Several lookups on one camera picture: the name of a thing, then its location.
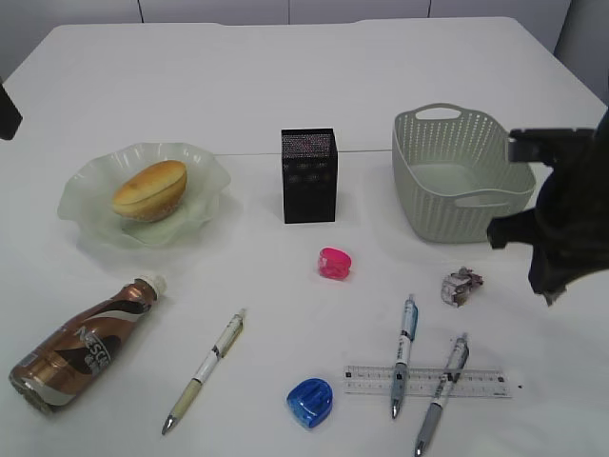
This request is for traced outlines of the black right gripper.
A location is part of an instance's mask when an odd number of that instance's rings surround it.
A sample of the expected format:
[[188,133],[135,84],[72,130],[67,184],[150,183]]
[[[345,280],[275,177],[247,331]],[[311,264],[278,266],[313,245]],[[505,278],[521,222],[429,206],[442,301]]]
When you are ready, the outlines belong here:
[[535,206],[498,217],[487,229],[492,248],[533,248],[528,279],[553,306],[569,281],[608,268],[608,116],[591,143],[570,162],[556,164]]

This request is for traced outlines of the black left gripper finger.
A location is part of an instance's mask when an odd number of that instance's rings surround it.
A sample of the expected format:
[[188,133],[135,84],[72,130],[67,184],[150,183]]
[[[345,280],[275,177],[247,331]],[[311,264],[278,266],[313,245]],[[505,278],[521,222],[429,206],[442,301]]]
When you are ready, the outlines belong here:
[[0,86],[0,138],[12,140],[23,120],[3,85]]

